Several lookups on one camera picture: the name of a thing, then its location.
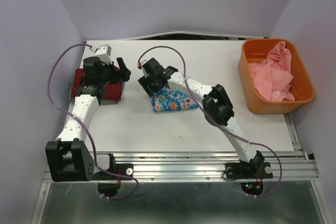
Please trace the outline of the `red dotted skirt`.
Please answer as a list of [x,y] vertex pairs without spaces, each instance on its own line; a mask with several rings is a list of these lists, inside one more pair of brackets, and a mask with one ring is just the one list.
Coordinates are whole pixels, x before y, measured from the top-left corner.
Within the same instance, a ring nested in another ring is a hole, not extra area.
[[[79,83],[83,77],[84,77],[84,70],[82,68],[76,69],[74,76],[70,79],[70,84],[69,84],[68,99],[70,101],[74,100],[77,89],[79,87]],[[119,102],[122,97],[122,88],[123,88],[122,82],[115,83],[115,84],[107,84],[105,86],[105,93],[102,98],[103,101]]]

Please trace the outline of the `blue floral skirt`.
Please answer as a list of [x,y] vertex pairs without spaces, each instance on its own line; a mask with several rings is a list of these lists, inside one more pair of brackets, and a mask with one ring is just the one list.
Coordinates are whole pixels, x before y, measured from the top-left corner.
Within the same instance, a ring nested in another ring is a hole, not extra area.
[[152,96],[151,104],[154,113],[186,111],[198,108],[191,96],[167,87]]

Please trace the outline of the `grey skirt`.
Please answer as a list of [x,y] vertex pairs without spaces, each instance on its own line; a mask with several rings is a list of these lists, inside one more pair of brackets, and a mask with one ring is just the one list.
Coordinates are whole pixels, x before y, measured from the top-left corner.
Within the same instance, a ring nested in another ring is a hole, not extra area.
[[[75,77],[75,76],[73,76],[70,79],[69,88],[68,88],[68,101],[69,102],[74,102],[80,80],[81,80],[81,77]],[[124,89],[123,82],[115,83],[115,84],[107,84],[105,86],[105,92],[104,92],[104,96],[102,98],[101,104],[102,105],[112,105],[112,104],[117,104],[118,102],[120,102],[122,99],[123,89]]]

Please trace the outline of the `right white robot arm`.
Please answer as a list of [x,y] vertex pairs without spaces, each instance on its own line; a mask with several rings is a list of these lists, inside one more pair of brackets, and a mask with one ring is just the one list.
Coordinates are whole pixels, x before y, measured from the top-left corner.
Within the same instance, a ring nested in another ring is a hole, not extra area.
[[233,104],[222,85],[209,86],[200,83],[172,66],[164,68],[154,58],[139,62],[138,68],[143,72],[139,84],[148,95],[154,95],[163,88],[186,93],[200,104],[206,120],[224,131],[239,158],[237,166],[227,165],[229,174],[235,174],[237,178],[253,178],[260,173],[265,158],[246,140],[234,118]]

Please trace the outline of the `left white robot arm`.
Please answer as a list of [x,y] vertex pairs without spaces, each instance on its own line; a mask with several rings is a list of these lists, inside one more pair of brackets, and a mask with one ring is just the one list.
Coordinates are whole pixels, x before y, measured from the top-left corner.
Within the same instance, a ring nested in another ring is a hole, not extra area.
[[89,152],[85,140],[90,136],[88,128],[95,112],[101,105],[106,85],[122,86],[129,81],[131,71],[121,57],[105,63],[99,57],[83,61],[83,76],[80,78],[74,105],[69,119],[55,141],[45,147],[52,180],[55,182],[90,181],[97,166],[96,157]]

